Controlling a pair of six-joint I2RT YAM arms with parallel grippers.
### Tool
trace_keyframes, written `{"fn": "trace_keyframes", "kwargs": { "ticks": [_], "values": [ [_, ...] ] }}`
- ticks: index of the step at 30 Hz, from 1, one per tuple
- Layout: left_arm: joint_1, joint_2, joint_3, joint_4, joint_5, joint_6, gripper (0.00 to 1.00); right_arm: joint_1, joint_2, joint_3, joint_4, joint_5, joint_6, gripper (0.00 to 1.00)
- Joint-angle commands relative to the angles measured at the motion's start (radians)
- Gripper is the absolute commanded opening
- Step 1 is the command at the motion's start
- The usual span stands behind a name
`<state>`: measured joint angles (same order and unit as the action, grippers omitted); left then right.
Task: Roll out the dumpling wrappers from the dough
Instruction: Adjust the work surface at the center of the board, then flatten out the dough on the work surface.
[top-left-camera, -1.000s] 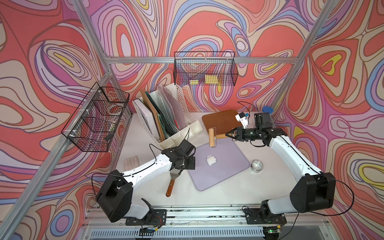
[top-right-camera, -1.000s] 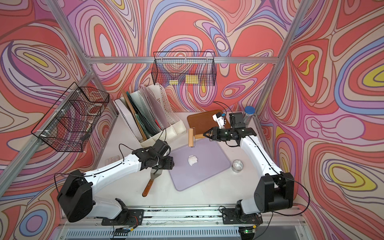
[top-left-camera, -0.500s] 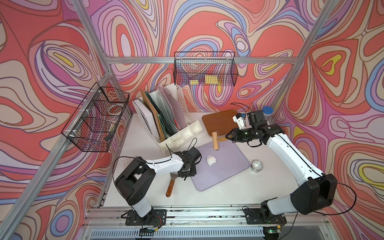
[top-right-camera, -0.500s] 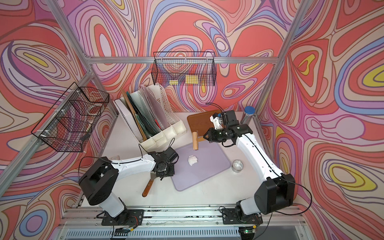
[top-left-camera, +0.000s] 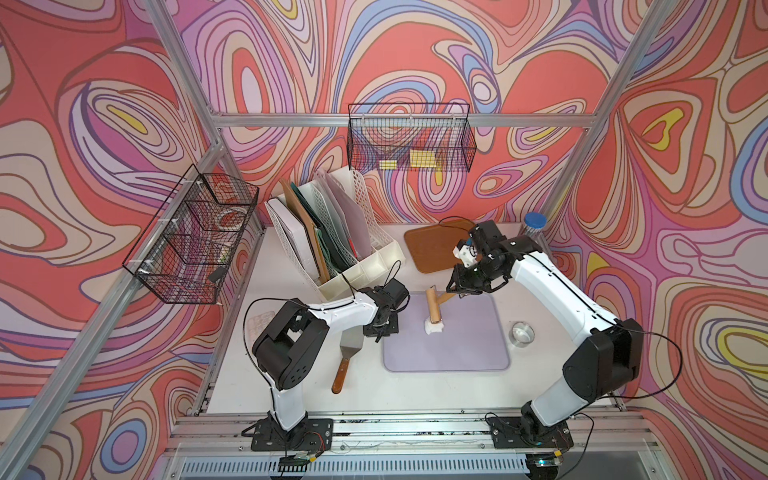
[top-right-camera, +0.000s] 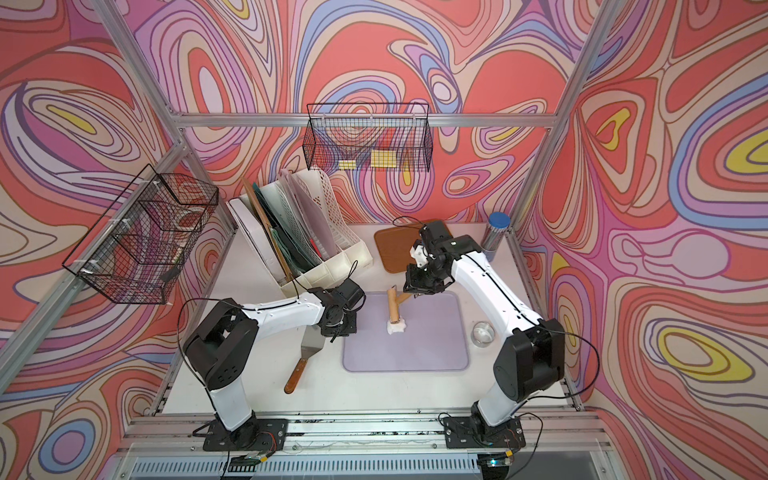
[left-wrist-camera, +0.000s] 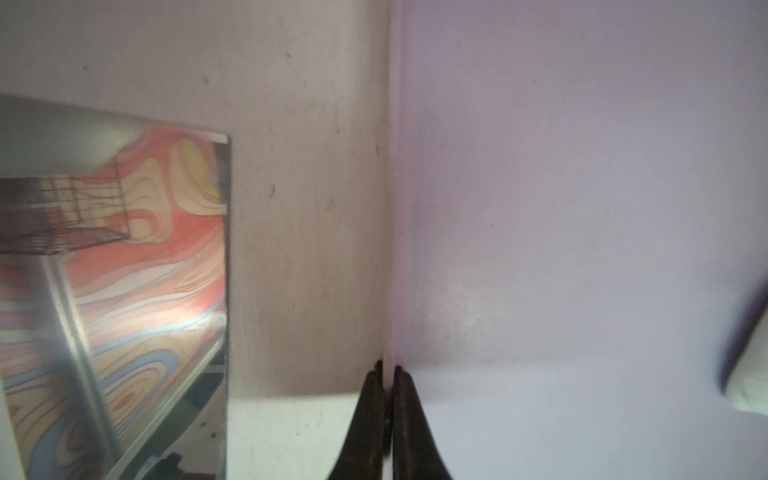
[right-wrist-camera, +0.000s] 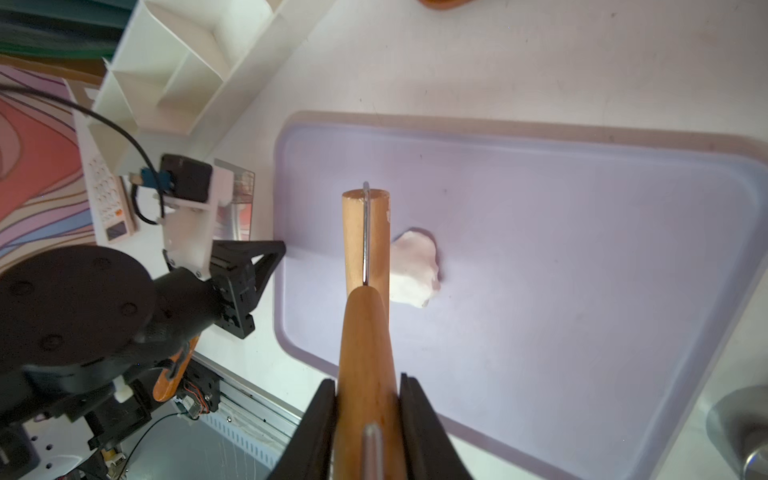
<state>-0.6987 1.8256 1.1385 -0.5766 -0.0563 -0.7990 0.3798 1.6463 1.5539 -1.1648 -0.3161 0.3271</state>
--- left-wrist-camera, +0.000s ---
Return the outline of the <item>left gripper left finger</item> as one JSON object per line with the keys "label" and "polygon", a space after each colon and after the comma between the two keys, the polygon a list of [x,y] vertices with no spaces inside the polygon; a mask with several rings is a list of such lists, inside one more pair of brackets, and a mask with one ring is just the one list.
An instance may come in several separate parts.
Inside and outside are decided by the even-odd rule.
{"label": "left gripper left finger", "polygon": [[352,420],[329,480],[382,478],[386,440],[386,389],[383,361],[365,377]]}

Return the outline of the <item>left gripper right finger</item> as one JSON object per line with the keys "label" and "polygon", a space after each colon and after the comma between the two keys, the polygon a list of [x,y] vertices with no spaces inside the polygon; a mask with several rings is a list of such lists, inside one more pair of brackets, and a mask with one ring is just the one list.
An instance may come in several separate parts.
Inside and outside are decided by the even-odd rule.
{"label": "left gripper right finger", "polygon": [[392,461],[394,480],[451,480],[412,376],[395,369],[392,389]]}

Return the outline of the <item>purple cutting board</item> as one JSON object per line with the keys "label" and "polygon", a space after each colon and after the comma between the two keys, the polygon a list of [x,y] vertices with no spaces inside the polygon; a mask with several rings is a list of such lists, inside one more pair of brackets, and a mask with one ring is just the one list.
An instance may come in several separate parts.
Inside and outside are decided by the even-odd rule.
{"label": "purple cutting board", "polygon": [[763,1],[397,1],[395,360],[456,479],[763,479]]}

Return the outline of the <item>white dough piece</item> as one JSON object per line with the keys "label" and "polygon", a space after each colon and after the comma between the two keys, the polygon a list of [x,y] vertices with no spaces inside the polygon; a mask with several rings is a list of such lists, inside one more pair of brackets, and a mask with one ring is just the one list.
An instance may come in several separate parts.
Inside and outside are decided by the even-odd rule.
{"label": "white dough piece", "polygon": [[767,415],[767,312],[755,325],[728,377],[725,397],[737,411]]}

